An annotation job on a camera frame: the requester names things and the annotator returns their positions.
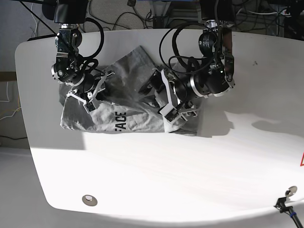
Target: white tabletop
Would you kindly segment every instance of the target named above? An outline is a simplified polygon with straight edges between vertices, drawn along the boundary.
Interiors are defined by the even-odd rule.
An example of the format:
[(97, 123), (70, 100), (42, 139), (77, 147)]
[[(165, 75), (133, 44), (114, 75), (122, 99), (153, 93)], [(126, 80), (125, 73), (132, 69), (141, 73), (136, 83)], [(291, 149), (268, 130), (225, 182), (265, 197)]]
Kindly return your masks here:
[[(105, 32), (98, 60), (109, 65), (144, 47), (160, 63), (166, 30)], [(180, 54), (200, 57), (201, 31), (185, 30)], [(83, 34), (80, 53), (93, 53), (98, 33)], [(15, 54), (24, 122), (39, 180), (58, 209), (158, 222), (207, 222), (274, 211), (293, 185), (304, 198), (304, 43), (233, 33), (236, 87), (208, 98), (200, 135), (103, 134), (64, 130), (58, 83), (50, 72), (54, 39), (22, 43)], [(164, 59), (173, 55), (171, 36)], [(82, 196), (98, 204), (89, 207)]]

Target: gray cloth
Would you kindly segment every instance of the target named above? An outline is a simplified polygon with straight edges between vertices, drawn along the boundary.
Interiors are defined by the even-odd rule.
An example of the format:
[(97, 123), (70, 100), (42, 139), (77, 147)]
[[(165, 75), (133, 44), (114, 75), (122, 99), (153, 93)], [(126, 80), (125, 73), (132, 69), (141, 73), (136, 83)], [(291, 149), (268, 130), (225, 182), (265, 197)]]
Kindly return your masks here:
[(180, 120), (175, 125), (167, 122), (155, 106), (152, 90), (148, 95), (138, 93), (142, 85), (154, 73), (155, 64), (142, 47), (137, 47), (105, 70), (115, 75), (106, 80), (108, 95), (94, 101), (97, 109), (87, 114), (82, 104), (74, 99), (65, 99), (70, 87), (61, 85), (60, 99), (64, 109), (60, 125), (65, 129), (100, 133), (122, 132), (174, 132), (196, 135), (198, 118)]

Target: red warning sign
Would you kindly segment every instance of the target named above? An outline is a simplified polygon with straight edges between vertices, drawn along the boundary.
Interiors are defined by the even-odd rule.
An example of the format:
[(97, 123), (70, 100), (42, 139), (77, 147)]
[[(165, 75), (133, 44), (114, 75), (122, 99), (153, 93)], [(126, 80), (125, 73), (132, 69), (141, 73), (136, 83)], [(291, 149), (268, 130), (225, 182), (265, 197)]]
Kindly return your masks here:
[(303, 157), (302, 157), (302, 161), (301, 161), (301, 165), (300, 166), (304, 166), (304, 153), (303, 153)]

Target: white table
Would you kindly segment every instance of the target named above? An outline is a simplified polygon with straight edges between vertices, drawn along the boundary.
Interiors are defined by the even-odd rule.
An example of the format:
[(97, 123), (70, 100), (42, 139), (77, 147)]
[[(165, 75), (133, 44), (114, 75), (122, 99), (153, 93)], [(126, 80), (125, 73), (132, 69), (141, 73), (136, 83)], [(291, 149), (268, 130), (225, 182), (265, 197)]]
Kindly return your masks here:
[[(105, 32), (98, 60), (109, 65), (142, 45), (160, 63), (166, 30)], [(182, 31), (180, 54), (199, 57), (199, 30)], [(83, 35), (80, 53), (99, 44)], [(296, 185), (304, 198), (304, 43), (233, 33), (236, 87), (207, 100), (203, 137), (165, 133), (102, 134), (64, 130), (58, 84), (52, 79), (54, 39), (16, 50), (24, 122), (48, 203), (55, 208), (157, 222), (199, 222), (274, 212)], [(171, 36), (164, 59), (173, 55)], [(82, 196), (98, 204), (89, 207)]]

